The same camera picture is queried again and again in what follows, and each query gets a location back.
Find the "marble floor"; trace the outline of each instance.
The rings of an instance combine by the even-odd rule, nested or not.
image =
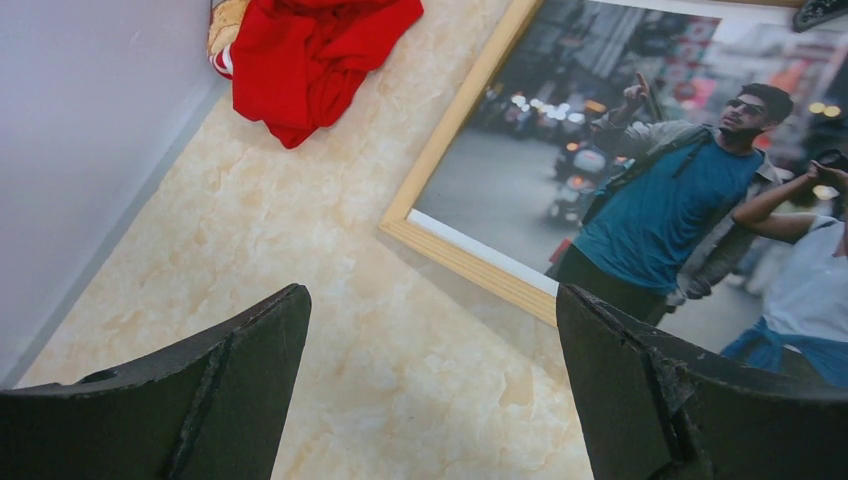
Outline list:
[[[275,479],[591,478],[557,334],[377,232],[509,0],[426,0],[294,151],[225,95],[21,385],[74,382],[297,282],[312,322]]]

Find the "picture frame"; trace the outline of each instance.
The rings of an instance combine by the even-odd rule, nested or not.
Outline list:
[[[440,232],[416,214],[414,206],[428,181],[439,167],[452,142],[463,129],[484,90],[497,74],[519,41],[535,13],[545,0],[514,0],[498,23],[489,41],[474,63],[456,97],[437,124],[417,161],[388,206],[379,229],[420,254],[449,268],[467,280],[517,305],[544,322],[556,327],[557,283],[528,281],[520,262],[499,258],[497,252],[478,245],[475,253],[452,241],[450,233]],[[602,3],[619,3],[603,0]],[[792,11],[801,0],[735,0],[698,2],[700,4],[747,4],[749,6],[786,8],[787,25]],[[624,5],[635,6],[635,3]]]

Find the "street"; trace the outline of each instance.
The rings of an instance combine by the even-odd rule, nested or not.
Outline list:
[[[544,272],[560,243],[577,233],[545,217],[557,187],[556,155],[551,144],[467,129],[454,140],[415,208]],[[760,300],[733,287],[733,280],[666,316],[660,328],[720,350],[760,315]]]

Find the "blurred background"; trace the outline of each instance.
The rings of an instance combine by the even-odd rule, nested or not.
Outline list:
[[[747,83],[789,92],[795,111],[758,138],[785,179],[825,149],[848,150],[848,35],[591,1],[547,0],[431,177],[416,209],[544,272],[580,228],[596,186],[630,159],[608,158],[589,123],[651,83],[636,120],[715,123]],[[830,188],[781,207],[841,215]],[[759,317],[789,247],[759,239],[734,275],[660,324],[717,351]],[[707,316],[709,325],[703,321]]]

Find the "woman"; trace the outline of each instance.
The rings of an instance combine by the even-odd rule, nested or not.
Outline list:
[[[794,245],[771,283],[763,315],[722,355],[753,367],[848,387],[848,229],[835,218],[775,213],[817,184],[848,192],[848,173],[813,162],[809,171],[733,214],[739,225]],[[843,211],[848,203],[843,203]]]

